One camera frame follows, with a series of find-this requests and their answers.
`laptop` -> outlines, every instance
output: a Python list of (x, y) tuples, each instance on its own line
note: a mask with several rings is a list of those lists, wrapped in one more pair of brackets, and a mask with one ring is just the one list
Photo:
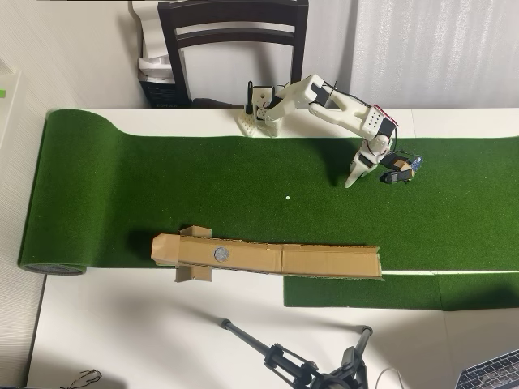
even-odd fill
[(456, 389), (519, 388), (519, 350), (461, 372)]

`cardboard ramp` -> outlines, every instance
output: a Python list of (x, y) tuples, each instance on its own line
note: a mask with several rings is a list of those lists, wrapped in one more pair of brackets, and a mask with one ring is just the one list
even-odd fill
[(162, 233), (153, 239), (152, 259), (157, 265), (180, 267), (177, 282), (210, 280), (201, 267), (287, 276), (381, 277), (378, 247), (276, 245), (214, 239), (211, 235), (210, 229), (198, 226), (184, 229), (179, 235)]

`cable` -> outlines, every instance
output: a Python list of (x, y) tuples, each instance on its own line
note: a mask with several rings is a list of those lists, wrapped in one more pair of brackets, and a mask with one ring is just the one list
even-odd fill
[(397, 131), (397, 128), (398, 128), (398, 126), (395, 127), (395, 144), (393, 144), (392, 152), (395, 152), (395, 150), (397, 150), (397, 141), (398, 141), (398, 131)]
[(365, 101), (360, 100), (358, 97), (356, 97), (356, 96), (354, 96), (354, 95), (350, 95), (349, 93), (346, 93), (346, 92), (340, 91), (339, 89), (335, 88), (335, 85), (331, 85), (330, 83), (327, 83), (326, 81), (324, 81), (324, 83), (325, 83), (326, 85), (328, 85), (328, 86), (332, 89), (332, 91), (336, 91), (336, 92), (339, 92), (339, 93), (341, 93), (341, 94), (343, 94), (343, 95), (347, 95), (347, 96), (349, 96), (349, 97), (352, 97), (352, 98), (354, 98), (356, 101), (358, 101), (358, 102), (361, 103), (362, 105), (365, 105), (365, 106), (368, 107), (368, 108), (371, 107), (368, 103), (366, 103)]
[[(82, 376), (77, 378), (73, 383), (71, 383), (71, 385), (69, 387), (60, 387), (60, 389), (77, 389), (79, 387), (87, 387), (91, 383), (96, 383), (103, 377), (101, 372), (96, 369), (85, 370), (85, 371), (80, 372), (80, 374), (82, 374)], [(84, 385), (79, 385), (77, 387), (74, 386), (78, 381), (80, 381), (81, 379), (83, 379), (85, 377), (88, 377), (90, 374), (95, 374), (95, 376), (93, 378), (86, 379), (85, 380), (86, 383)]]
[(390, 371), (390, 370), (395, 370), (398, 374), (398, 381), (400, 381), (400, 387), (402, 389), (405, 389), (404, 388), (404, 383), (402, 382), (402, 376), (400, 375), (400, 371), (398, 371), (398, 369), (395, 369), (394, 367), (388, 367), (387, 369), (384, 369), (380, 372), (380, 375), (379, 377), (376, 379), (376, 384), (375, 384), (375, 389), (379, 389), (379, 381), (380, 381), (380, 378), (382, 377), (382, 374), (384, 374), (386, 371)]
[(375, 109), (378, 109), (380, 111), (380, 113), (382, 113), (384, 115), (385, 118), (390, 120), (395, 125), (395, 144), (394, 144), (394, 146), (392, 148), (392, 152), (395, 152), (395, 150), (397, 150), (397, 140), (398, 140), (397, 128), (398, 128), (398, 123), (397, 123), (397, 121), (395, 119), (391, 118), (388, 114), (386, 114), (384, 112), (384, 110), (381, 109), (377, 104), (373, 104), (373, 107)]

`white curtain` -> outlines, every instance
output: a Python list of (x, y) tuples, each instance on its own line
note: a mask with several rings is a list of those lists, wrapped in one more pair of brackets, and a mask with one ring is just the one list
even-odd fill
[(359, 0), (350, 91), (389, 108), (519, 107), (517, 0)]

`chair backrest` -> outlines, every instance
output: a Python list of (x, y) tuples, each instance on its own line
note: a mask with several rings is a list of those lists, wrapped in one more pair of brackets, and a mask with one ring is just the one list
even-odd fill
[[(307, 35), (308, 0), (188, 0), (159, 2), (159, 17), (180, 105), (191, 100), (179, 50), (215, 42), (253, 41), (293, 46), (290, 83), (301, 80)], [(265, 28), (222, 28), (177, 34), (176, 29), (220, 22), (263, 22), (294, 27), (294, 32)]]

